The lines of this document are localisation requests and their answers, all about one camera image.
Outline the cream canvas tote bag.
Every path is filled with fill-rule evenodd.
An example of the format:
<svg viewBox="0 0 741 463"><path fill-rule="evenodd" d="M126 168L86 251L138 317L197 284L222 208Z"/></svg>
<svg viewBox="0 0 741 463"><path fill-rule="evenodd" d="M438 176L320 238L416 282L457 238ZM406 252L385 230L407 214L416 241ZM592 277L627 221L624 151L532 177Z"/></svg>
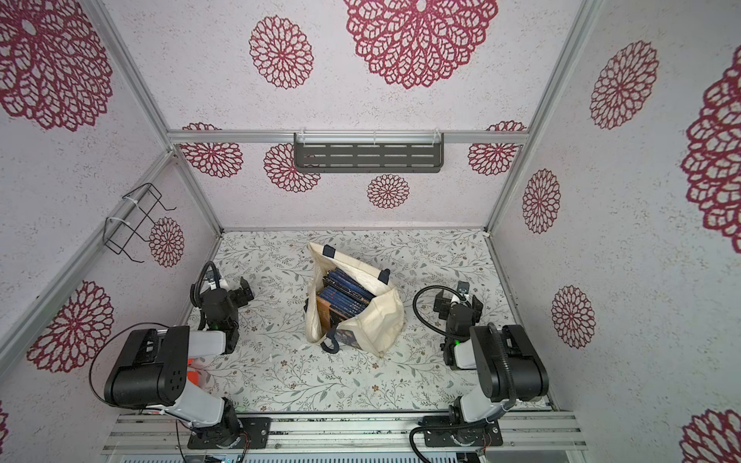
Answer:
<svg viewBox="0 0 741 463"><path fill-rule="evenodd" d="M314 276L308 285L305 335L309 343L320 345L330 354L342 345L353 346L376 357L382 357L395 343L405 324L405 310L398 290L390 282L390 271L347 256L329 245L311 243L309 250L314 262ZM324 332L316 306L316 297L323 289L322 277L339 268L374 295L370 305L354 318L348 318Z"/></svg>

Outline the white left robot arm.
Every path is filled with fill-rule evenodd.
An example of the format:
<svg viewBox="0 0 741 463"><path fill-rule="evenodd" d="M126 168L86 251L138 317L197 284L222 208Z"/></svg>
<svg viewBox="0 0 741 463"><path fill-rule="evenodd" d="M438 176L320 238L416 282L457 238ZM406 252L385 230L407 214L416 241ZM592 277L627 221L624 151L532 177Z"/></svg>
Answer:
<svg viewBox="0 0 741 463"><path fill-rule="evenodd" d="M156 410L184 422L211 448L235 447L244 435L235 405L187 377L188 361L229 355L239 343L239 308L254 294L245 279L237 289L221 281L199 294L206 330L181 325L132 331L103 387L114 407Z"/></svg>

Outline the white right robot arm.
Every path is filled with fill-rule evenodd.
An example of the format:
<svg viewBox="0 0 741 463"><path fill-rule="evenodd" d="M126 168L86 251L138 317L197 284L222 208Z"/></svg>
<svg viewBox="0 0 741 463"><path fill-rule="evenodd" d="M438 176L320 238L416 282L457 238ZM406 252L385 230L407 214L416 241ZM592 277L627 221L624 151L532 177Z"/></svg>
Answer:
<svg viewBox="0 0 741 463"><path fill-rule="evenodd" d="M438 287L433 312L445 322L443 361L451 370L474 372L478 383L449 408L456 426L490 422L519 401L545 397L550 380L528 334L519 324L482 324L484 304L460 282L456 289Z"/></svg>

